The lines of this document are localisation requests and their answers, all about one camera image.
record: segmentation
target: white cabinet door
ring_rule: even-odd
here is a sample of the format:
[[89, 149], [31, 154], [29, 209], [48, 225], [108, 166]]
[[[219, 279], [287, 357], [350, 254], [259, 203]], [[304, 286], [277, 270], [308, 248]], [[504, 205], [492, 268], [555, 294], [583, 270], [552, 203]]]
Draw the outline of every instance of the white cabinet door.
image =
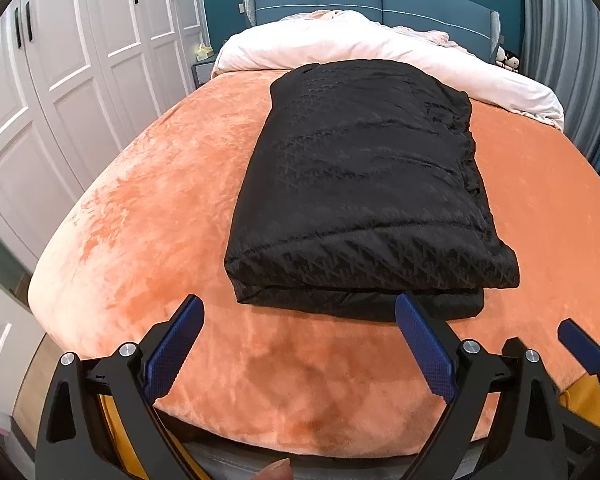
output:
[[160, 84], [163, 113], [191, 92], [173, 1], [139, 0], [140, 33], [149, 46], [152, 66]]
[[0, 18], [0, 237], [29, 269], [82, 187], [49, 129], [16, 37], [14, 0]]
[[128, 144], [85, 7], [86, 0], [21, 0], [27, 61], [40, 104], [84, 189]]
[[13, 413], [24, 375], [44, 335], [36, 319], [0, 287], [1, 413]]
[[180, 38], [189, 70], [196, 60], [196, 49], [204, 42], [205, 34], [202, 20], [201, 0], [174, 0]]
[[138, 27], [136, 0], [87, 0], [104, 79], [128, 140], [162, 114], [148, 46]]

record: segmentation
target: blue gripper pad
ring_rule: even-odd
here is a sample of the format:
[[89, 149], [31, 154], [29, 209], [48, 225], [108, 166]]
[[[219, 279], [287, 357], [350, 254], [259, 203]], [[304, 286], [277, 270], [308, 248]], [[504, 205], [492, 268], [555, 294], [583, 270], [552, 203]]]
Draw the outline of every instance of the blue gripper pad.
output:
[[150, 406], [155, 399], [164, 397], [171, 390], [184, 359], [187, 358], [202, 325], [205, 307], [202, 300], [193, 297], [175, 319], [144, 368], [144, 396]]
[[458, 394], [453, 361], [406, 294], [395, 300], [395, 320], [431, 393], [443, 397], [447, 404], [453, 402]]
[[558, 327], [558, 340], [571, 352], [589, 375], [600, 374], [600, 345], [576, 322], [565, 319]]

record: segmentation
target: stuffed toy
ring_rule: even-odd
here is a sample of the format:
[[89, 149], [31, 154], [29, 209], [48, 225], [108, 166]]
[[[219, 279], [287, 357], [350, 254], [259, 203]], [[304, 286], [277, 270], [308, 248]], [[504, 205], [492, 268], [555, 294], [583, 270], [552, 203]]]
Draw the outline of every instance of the stuffed toy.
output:
[[499, 46], [498, 51], [496, 52], [496, 65], [517, 74], [520, 60], [512, 51], [504, 50]]

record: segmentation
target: silver screw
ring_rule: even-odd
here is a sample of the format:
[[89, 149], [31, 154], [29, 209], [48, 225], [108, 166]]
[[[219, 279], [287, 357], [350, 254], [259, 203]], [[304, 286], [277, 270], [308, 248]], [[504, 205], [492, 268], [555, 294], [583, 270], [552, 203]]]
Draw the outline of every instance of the silver screw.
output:
[[472, 339], [467, 339], [462, 343], [462, 348], [464, 348], [464, 351], [468, 354], [477, 354], [480, 351], [480, 343]]
[[62, 363], [62, 366], [68, 366], [74, 362], [74, 359], [75, 355], [73, 352], [67, 352], [60, 358], [60, 362]]
[[531, 361], [532, 363], [537, 363], [540, 360], [540, 354], [535, 350], [527, 350], [525, 357], [527, 361]]
[[136, 351], [136, 345], [134, 345], [133, 343], [124, 343], [120, 347], [120, 355], [122, 355], [122, 357], [129, 357], [135, 351]]

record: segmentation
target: black folded garment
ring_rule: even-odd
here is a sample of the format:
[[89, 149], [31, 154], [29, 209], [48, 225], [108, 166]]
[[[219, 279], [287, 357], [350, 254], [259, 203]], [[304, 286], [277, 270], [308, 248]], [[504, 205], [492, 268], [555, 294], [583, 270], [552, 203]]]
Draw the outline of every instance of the black folded garment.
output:
[[238, 302], [389, 321], [411, 290], [460, 319], [480, 312], [483, 288], [518, 286], [464, 92], [351, 60], [300, 67], [270, 94], [224, 260]]

